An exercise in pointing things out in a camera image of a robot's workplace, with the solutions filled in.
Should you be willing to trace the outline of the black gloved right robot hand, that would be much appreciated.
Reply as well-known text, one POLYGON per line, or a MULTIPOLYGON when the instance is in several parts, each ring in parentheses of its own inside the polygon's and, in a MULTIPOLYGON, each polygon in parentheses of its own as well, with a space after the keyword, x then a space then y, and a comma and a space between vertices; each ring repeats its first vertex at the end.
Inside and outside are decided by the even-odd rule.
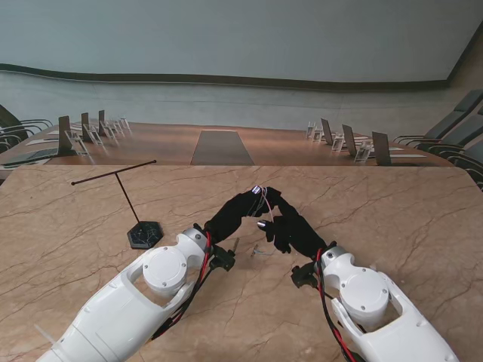
POLYGON ((277 250, 290 253, 292 249, 299 254, 315 260, 318 251, 325 252, 337 246, 336 241, 327 244, 282 196, 281 192, 271 187, 267 188, 267 201, 270 207, 276 206, 280 215, 272 221, 260 220, 257 225, 265 232, 268 242, 272 242, 277 250))

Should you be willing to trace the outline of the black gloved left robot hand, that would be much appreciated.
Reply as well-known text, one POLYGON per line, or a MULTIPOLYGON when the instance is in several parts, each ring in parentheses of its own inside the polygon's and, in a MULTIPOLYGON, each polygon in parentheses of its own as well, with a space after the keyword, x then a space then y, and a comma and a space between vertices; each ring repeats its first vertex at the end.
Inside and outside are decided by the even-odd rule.
POLYGON ((221 209, 208 220, 203 228, 205 235, 211 236, 213 244, 219 243, 240 227, 244 217, 259 217, 268 212, 268 207, 259 186, 237 194, 228 200, 221 209))

